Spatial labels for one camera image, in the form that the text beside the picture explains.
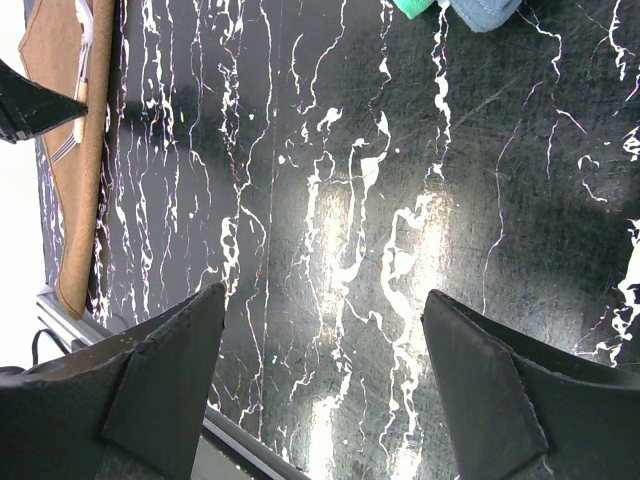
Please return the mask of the wooden handled spoon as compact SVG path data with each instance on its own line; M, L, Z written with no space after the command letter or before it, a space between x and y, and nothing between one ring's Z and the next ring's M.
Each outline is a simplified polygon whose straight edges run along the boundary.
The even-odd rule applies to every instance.
M82 30L75 99L80 103L86 103L88 98L89 54L93 43L94 20L91 8L86 0L75 0L74 5L76 18Z

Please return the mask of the brown cloth napkin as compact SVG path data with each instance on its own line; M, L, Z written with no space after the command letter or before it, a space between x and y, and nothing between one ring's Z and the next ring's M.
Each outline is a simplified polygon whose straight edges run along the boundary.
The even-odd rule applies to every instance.
M58 301L75 320L85 312L93 261L101 165L104 148L113 1L87 1L94 20L89 54L85 136L57 163L51 156L72 131L73 122L42 137L63 220L63 254L55 282ZM81 26L74 1L36 1L19 44L28 78L75 99Z

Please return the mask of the silver fork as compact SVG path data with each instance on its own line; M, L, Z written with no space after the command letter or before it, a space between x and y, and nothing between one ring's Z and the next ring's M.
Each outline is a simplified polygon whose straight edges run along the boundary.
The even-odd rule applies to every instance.
M85 136L85 117L76 118L73 121L72 131L62 145L51 156L51 161L57 163L66 156L76 145L80 145L84 141Z

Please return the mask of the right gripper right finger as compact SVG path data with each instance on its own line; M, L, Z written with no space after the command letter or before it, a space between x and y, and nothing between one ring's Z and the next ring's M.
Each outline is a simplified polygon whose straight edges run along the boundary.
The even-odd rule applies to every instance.
M439 290L421 323L462 478L638 478L638 374L566 353Z

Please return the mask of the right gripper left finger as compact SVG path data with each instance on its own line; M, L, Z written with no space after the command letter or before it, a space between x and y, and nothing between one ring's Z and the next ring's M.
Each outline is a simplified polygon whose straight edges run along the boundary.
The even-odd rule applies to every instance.
M2 368L2 478L189 478L224 318L213 284L90 347Z

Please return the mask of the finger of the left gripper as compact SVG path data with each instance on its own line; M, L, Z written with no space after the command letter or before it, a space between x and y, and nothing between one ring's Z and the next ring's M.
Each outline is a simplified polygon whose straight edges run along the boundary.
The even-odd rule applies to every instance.
M21 76L1 62L1 139L11 144L84 117L88 107Z

